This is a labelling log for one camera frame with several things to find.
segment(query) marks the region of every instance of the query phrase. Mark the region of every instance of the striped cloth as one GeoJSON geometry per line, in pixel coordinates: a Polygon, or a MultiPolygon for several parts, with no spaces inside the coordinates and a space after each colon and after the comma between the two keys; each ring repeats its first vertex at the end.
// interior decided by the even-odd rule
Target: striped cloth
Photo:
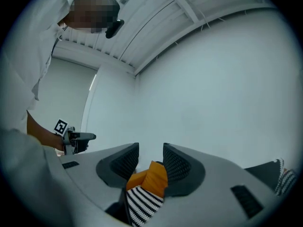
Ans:
{"type": "Polygon", "coordinates": [[[128,190],[126,196],[133,227],[143,226],[163,204],[162,198],[141,186],[128,190]]]}
{"type": "Polygon", "coordinates": [[[281,196],[287,193],[295,184],[297,180],[297,175],[293,170],[287,170],[284,172],[284,160],[277,159],[280,163],[280,177],[278,179],[278,184],[275,189],[275,194],[281,196]]]}

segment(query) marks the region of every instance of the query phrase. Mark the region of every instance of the ceiling beam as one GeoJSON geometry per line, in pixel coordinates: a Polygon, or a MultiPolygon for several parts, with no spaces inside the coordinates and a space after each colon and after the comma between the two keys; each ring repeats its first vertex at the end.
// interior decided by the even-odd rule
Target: ceiling beam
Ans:
{"type": "Polygon", "coordinates": [[[134,75],[134,67],[103,52],[74,42],[59,41],[53,51],[53,57],[95,70],[98,70],[102,64],[108,64],[134,75]]]}
{"type": "Polygon", "coordinates": [[[193,8],[190,6],[190,4],[186,0],[175,0],[176,3],[182,8],[182,10],[185,12],[185,14],[194,22],[198,23],[199,18],[193,8]]]}
{"type": "MultiPolygon", "coordinates": [[[[220,17],[223,17],[228,14],[245,11],[249,9],[262,9],[262,8],[272,8],[276,9],[276,7],[273,4],[267,4],[267,3],[252,3],[252,4],[245,4],[245,5],[239,5],[236,7],[232,7],[229,9],[221,10],[217,13],[212,14],[207,18],[207,20],[213,21],[215,19],[218,19],[220,17]]],[[[154,58],[156,58],[162,51],[164,51],[166,48],[168,48],[171,44],[175,43],[178,39],[182,38],[183,36],[187,35],[191,31],[199,28],[200,26],[204,25],[206,22],[205,20],[200,20],[198,23],[193,24],[190,27],[187,27],[186,29],[180,31],[175,36],[171,37],[169,40],[165,41],[161,44],[161,46],[158,47],[157,50],[153,51],[149,57],[147,57],[143,63],[136,69],[134,72],[135,75],[139,74],[154,58]]]]}

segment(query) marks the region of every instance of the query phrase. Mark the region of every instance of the white shirt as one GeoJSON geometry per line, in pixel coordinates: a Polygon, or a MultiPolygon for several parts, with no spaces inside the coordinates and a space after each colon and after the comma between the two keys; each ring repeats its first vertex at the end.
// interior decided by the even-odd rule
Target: white shirt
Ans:
{"type": "Polygon", "coordinates": [[[32,0],[12,27],[0,52],[2,128],[27,133],[27,110],[34,109],[39,100],[39,82],[63,33],[58,22],[69,13],[73,1],[32,0]]]}

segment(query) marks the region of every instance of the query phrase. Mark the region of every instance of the person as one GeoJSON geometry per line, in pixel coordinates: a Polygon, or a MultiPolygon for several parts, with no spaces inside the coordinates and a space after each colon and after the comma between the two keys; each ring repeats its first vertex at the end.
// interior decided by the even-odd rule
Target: person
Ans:
{"type": "Polygon", "coordinates": [[[101,32],[117,20],[119,10],[116,0],[33,0],[25,8],[0,52],[3,129],[17,129],[63,151],[61,137],[40,126],[28,112],[39,101],[39,83],[47,73],[54,43],[65,26],[101,32]]]}

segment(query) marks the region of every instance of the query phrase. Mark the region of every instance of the black slot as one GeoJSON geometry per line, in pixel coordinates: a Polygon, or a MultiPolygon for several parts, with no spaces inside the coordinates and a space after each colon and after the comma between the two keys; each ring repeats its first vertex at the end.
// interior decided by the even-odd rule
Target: black slot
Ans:
{"type": "Polygon", "coordinates": [[[246,186],[234,186],[231,188],[231,191],[239,201],[248,218],[254,217],[263,209],[246,186]]]}
{"type": "Polygon", "coordinates": [[[62,164],[64,169],[71,168],[71,167],[77,166],[77,165],[79,165],[79,163],[76,162],[76,161],[71,161],[71,162],[67,162],[67,163],[62,164]]]}

